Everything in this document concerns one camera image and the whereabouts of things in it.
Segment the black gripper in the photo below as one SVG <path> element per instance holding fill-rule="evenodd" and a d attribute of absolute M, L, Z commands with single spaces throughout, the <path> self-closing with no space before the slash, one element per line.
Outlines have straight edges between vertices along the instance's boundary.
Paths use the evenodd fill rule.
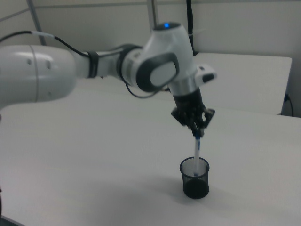
<path fill-rule="evenodd" d="M 187 126 L 195 138 L 203 137 L 204 128 L 209 125 L 215 110 L 205 107 L 200 89 L 184 96 L 174 96 L 174 101 L 176 107 L 171 115 L 182 126 Z"/>

